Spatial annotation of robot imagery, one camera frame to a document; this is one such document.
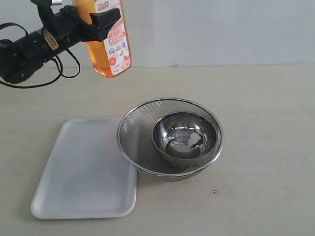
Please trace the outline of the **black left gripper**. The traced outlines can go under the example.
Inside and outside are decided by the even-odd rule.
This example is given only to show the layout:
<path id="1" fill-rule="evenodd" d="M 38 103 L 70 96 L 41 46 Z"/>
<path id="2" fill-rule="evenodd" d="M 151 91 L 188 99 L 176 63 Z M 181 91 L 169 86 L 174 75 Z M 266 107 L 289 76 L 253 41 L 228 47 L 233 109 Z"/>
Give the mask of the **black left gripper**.
<path id="1" fill-rule="evenodd" d="M 42 36 L 52 51 L 66 49 L 78 42 L 104 41 L 111 28 L 121 18 L 118 8 L 100 13 L 90 13 L 92 24 L 86 23 L 75 12 L 75 7 L 66 5 L 57 14 L 41 14 Z"/>

